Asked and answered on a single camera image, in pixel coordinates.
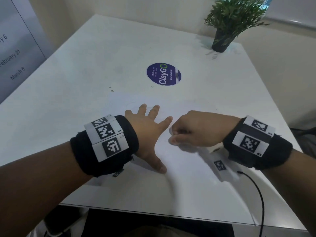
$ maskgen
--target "whiteboard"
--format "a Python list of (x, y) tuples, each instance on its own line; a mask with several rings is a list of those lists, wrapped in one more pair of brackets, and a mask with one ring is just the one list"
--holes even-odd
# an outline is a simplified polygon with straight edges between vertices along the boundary
[(51, 54), (28, 0), (0, 0), (0, 103)]
[(266, 17), (290, 24), (316, 28), (316, 0), (273, 0)]

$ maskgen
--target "potted plant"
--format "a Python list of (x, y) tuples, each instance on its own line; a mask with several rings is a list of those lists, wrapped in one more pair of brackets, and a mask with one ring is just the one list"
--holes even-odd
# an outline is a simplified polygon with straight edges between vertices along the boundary
[(205, 25), (217, 28), (212, 49), (224, 52), (229, 44), (244, 30), (268, 25), (261, 22), (267, 7), (265, 0), (217, 0)]

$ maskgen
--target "finger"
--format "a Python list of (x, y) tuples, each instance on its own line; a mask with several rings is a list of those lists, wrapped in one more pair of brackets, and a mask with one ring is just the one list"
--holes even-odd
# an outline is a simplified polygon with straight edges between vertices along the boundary
[(180, 116), (180, 118), (172, 125), (172, 133), (177, 135), (186, 130), (186, 115)]
[(164, 132), (171, 124), (173, 120), (172, 116), (167, 117), (164, 121), (161, 121), (158, 125), (160, 126), (161, 133)]
[(126, 110), (126, 111), (125, 111), (125, 115), (130, 115), (130, 114), (132, 114), (132, 111), (131, 111), (131, 110)]
[(154, 120), (159, 112), (160, 106), (159, 105), (155, 105), (149, 112), (148, 117), (152, 120)]
[(147, 158), (144, 159), (154, 170), (158, 171), (161, 174), (167, 172), (167, 167), (161, 162), (161, 160), (156, 156), (153, 151)]
[(194, 145), (194, 140), (191, 134), (179, 134), (179, 135), (171, 136), (169, 138), (169, 143), (172, 145), (179, 145), (179, 144)]
[(142, 104), (142, 105), (139, 107), (137, 114), (139, 114), (139, 115), (145, 115), (146, 110), (147, 110), (147, 105), (146, 105), (146, 104)]

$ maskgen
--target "forearm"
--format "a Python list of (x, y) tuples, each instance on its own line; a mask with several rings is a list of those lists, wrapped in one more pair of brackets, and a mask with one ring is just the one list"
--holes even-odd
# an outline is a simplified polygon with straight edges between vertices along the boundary
[(262, 172), (316, 236), (316, 159), (293, 150), (283, 165)]
[(92, 176), (64, 143), (0, 167), (0, 232), (26, 236), (54, 207)]

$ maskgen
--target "wristband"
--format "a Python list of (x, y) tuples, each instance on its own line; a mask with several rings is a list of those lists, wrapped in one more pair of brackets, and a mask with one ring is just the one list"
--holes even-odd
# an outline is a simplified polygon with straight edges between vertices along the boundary
[(85, 128), (70, 144), (77, 163), (87, 175), (99, 177), (120, 171), (138, 151), (136, 132), (124, 116), (108, 115), (86, 124)]
[(251, 116), (242, 118), (223, 140), (229, 159), (257, 170), (282, 165), (290, 157), (293, 146), (274, 132), (274, 127)]

